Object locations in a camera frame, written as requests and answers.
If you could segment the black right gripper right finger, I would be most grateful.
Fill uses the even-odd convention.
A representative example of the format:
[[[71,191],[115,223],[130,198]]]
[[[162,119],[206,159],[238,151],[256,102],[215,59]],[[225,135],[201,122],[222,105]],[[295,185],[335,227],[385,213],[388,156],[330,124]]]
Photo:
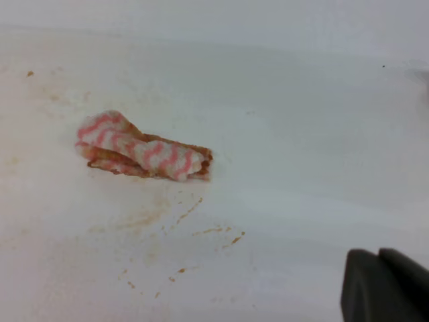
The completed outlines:
[[[393,248],[381,248],[378,256],[392,271],[406,298],[428,321],[428,269]]]

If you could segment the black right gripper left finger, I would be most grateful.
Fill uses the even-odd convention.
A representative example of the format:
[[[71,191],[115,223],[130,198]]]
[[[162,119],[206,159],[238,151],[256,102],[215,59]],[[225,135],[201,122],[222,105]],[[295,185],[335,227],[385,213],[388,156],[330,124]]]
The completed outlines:
[[[405,321],[409,304],[387,266],[366,250],[350,250],[341,293],[344,321]]]

